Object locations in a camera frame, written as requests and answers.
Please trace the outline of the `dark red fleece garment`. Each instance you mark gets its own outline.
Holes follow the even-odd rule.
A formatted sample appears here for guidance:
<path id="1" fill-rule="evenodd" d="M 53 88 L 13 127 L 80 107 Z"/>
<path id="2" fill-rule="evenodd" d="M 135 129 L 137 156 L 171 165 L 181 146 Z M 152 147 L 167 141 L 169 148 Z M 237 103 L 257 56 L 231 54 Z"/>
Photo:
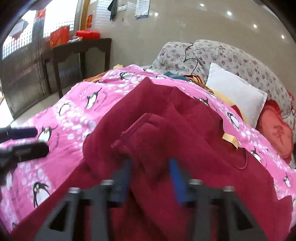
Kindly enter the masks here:
<path id="1" fill-rule="evenodd" d="M 278 199 L 265 166 L 270 148 L 238 121 L 222 119 L 177 87 L 143 80 L 98 123 L 83 144 L 82 163 L 45 202 L 22 221 L 13 240 L 32 240 L 71 186 L 97 185 L 129 157 L 130 193 L 111 211 L 112 240 L 187 240 L 193 210 L 178 204 L 169 160 L 206 185 L 234 186 L 269 240 L 284 240 L 292 198 Z"/>

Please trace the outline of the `pink penguin blanket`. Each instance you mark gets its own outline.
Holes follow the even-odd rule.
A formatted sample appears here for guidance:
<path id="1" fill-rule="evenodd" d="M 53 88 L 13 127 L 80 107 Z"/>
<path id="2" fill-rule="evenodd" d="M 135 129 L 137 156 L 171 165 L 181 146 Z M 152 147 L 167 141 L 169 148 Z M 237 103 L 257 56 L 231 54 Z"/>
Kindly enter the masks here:
<path id="1" fill-rule="evenodd" d="M 177 87 L 204 103 L 222 117 L 224 130 L 236 137 L 240 147 L 250 151 L 274 179 L 278 199 L 295 197 L 295 170 L 271 143 L 249 126 L 231 105 L 198 85 L 130 65 L 106 72 L 97 82 L 76 84 L 52 107 L 25 122 L 35 126 L 37 140 L 46 142 L 45 158 L 20 163 L 6 176 L 1 188 L 1 221 L 11 232 L 39 204 L 46 200 L 82 161 L 82 146 L 102 117 L 143 79 Z"/>

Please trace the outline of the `dark wooden side table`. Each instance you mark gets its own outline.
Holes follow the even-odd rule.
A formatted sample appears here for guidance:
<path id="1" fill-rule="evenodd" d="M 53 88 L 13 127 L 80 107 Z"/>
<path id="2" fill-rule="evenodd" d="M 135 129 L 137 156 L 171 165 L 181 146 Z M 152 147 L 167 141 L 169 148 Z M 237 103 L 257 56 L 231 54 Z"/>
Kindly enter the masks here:
<path id="1" fill-rule="evenodd" d="M 65 62 L 72 54 L 78 54 L 81 66 L 81 77 L 84 77 L 86 72 L 85 53 L 91 48 L 96 48 L 105 54 L 104 70 L 107 71 L 110 67 L 111 43 L 111 38 L 83 39 L 81 41 L 58 45 L 52 49 L 44 51 L 41 54 L 42 69 L 49 92 L 52 93 L 47 70 L 48 63 L 53 65 L 58 94 L 59 97 L 62 98 L 63 92 L 59 74 L 59 63 Z"/>

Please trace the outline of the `red embroidered cushion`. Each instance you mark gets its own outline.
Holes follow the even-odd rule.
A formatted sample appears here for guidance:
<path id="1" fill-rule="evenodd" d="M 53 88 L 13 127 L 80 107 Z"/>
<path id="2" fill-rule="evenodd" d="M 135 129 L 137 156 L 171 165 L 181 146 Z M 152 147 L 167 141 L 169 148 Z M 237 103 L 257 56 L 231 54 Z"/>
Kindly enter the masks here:
<path id="1" fill-rule="evenodd" d="M 292 129 L 281 117 L 280 107 L 267 100 L 260 113 L 256 129 L 270 142 L 278 155 L 289 164 L 292 160 Z"/>

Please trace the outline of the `orange patterned cloth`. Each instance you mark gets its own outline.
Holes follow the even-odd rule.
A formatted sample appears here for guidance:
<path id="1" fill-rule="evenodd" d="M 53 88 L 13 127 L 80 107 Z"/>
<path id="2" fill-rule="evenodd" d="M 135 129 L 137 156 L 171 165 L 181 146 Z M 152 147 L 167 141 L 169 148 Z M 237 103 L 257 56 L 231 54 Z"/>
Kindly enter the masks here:
<path id="1" fill-rule="evenodd" d="M 84 79 L 83 82 L 94 82 L 94 83 L 95 83 L 95 82 L 99 82 L 100 79 L 101 79 L 104 75 L 106 75 L 106 73 L 108 73 L 109 71 L 114 70 L 114 69 L 123 68 L 123 67 L 124 67 L 123 65 L 118 64 L 118 65 L 114 66 L 112 69 L 107 70 L 106 72 L 102 72 L 102 73 L 100 73 L 100 74 L 98 74 L 98 75 L 95 75 L 95 76 L 92 76 L 92 77 L 90 77 L 90 78 L 86 78 L 86 79 Z"/>

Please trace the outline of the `white square pillow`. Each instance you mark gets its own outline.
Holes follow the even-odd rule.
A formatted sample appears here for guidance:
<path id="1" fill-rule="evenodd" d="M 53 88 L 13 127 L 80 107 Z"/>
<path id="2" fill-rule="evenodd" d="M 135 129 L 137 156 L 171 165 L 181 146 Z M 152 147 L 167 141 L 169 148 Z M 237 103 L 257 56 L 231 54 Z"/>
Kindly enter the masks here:
<path id="1" fill-rule="evenodd" d="M 215 63 L 210 64 L 206 86 L 230 99 L 243 114 L 245 122 L 253 128 L 256 127 L 267 100 L 267 93 Z"/>

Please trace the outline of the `red gift bag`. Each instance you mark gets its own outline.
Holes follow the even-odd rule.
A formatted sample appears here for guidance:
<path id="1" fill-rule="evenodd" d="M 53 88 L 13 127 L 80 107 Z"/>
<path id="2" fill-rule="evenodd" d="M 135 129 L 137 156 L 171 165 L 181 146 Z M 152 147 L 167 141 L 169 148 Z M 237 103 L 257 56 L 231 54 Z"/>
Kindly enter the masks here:
<path id="1" fill-rule="evenodd" d="M 70 39 L 70 26 L 63 26 L 50 34 L 50 47 L 68 43 Z"/>

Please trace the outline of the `red box on table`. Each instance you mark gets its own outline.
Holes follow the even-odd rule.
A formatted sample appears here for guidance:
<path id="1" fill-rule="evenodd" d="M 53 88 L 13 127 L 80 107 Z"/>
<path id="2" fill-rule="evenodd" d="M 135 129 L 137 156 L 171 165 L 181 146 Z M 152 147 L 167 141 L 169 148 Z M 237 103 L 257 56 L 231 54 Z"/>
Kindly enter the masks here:
<path id="1" fill-rule="evenodd" d="M 100 39 L 100 32 L 95 32 L 91 30 L 79 30 L 76 32 L 75 36 L 83 40 Z"/>

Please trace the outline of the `teal cloth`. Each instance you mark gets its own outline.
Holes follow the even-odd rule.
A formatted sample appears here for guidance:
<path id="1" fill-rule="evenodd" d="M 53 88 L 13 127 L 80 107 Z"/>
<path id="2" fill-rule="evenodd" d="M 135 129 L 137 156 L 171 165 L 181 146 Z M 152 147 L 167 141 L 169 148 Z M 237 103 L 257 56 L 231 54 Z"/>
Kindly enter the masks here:
<path id="1" fill-rule="evenodd" d="M 190 80 L 182 75 L 177 75 L 177 74 L 173 74 L 171 72 L 166 72 L 164 73 L 165 76 L 171 78 L 171 79 L 178 79 L 178 80 L 183 80 L 186 82 L 190 82 Z"/>

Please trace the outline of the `floral grey quilt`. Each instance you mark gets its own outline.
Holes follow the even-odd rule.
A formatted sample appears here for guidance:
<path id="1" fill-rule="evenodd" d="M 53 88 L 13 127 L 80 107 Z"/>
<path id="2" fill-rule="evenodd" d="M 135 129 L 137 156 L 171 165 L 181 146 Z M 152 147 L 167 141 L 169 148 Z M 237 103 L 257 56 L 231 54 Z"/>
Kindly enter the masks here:
<path id="1" fill-rule="evenodd" d="M 280 79 L 262 62 L 236 47 L 211 40 L 197 40 L 194 43 L 167 42 L 150 69 L 178 75 L 196 74 L 206 80 L 211 63 L 266 92 L 267 98 L 279 105 L 283 120 L 291 128 L 295 127 L 292 96 Z"/>

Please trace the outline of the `dark hanging cloth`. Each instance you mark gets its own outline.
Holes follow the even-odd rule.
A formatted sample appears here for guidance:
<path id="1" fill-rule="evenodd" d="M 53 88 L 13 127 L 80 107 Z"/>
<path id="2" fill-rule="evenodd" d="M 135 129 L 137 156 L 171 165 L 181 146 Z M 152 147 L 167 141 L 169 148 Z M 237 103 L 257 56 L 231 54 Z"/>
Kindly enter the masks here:
<path id="1" fill-rule="evenodd" d="M 118 7 L 118 0 L 112 0 L 110 5 L 107 8 L 110 11 L 110 20 L 111 21 L 113 20 L 113 18 L 117 14 L 117 7 Z"/>

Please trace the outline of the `wall calendar poster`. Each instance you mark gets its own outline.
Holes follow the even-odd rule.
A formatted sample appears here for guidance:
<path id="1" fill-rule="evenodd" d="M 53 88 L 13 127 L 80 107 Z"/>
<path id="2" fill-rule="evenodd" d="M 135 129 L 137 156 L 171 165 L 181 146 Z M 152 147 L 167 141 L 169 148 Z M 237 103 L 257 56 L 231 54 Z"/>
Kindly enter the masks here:
<path id="1" fill-rule="evenodd" d="M 135 18 L 147 18 L 149 16 L 149 5 L 150 0 L 137 0 L 137 5 L 135 8 Z"/>

